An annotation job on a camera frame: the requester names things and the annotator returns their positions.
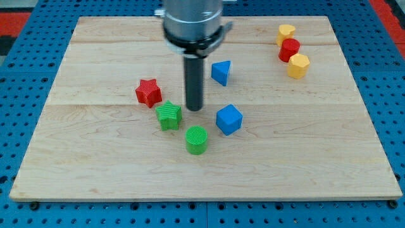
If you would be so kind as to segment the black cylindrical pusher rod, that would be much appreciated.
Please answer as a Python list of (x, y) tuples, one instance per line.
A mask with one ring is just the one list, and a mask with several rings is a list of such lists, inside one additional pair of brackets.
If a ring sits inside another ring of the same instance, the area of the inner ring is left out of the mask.
[(204, 60), (202, 58), (183, 58), (185, 103), (190, 111), (203, 107)]

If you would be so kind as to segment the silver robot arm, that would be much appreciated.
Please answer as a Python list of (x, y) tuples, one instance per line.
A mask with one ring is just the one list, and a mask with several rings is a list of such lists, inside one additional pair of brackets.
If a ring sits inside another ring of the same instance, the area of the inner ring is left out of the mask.
[(167, 46), (183, 58), (185, 104), (190, 111), (203, 107), (204, 59), (219, 48), (232, 22), (222, 24), (222, 0), (163, 0), (154, 15), (163, 20)]

